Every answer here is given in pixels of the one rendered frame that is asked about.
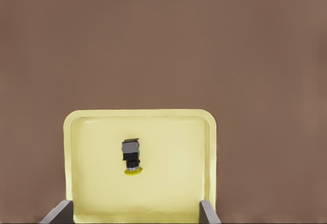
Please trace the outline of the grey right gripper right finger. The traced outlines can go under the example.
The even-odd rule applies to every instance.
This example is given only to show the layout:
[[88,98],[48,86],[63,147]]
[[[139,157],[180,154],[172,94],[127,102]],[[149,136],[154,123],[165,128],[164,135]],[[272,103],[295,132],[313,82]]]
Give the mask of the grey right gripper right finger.
[[208,200],[199,203],[199,223],[200,224],[221,224],[216,211]]

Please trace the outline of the pale yellow tray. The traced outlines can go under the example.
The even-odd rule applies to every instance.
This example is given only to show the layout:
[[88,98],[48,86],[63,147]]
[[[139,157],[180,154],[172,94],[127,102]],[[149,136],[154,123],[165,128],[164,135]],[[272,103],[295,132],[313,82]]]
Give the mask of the pale yellow tray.
[[[64,121],[66,197],[76,223],[197,223],[216,203],[216,123],[200,109],[77,110]],[[139,138],[142,172],[122,142]]]

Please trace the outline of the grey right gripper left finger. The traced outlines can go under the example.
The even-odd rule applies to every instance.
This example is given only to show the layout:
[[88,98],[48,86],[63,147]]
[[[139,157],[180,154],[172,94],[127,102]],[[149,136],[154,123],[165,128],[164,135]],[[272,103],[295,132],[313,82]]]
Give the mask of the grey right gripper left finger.
[[74,224],[73,214],[73,201],[63,200],[40,221],[40,224]]

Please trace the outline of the yellow push-button switch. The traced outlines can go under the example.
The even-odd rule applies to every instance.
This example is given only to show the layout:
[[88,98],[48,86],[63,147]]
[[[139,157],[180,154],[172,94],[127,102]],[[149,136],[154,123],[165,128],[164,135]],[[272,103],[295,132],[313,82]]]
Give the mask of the yellow push-button switch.
[[126,139],[122,142],[123,161],[126,162],[126,175],[137,175],[142,172],[140,166],[140,143],[139,138]]

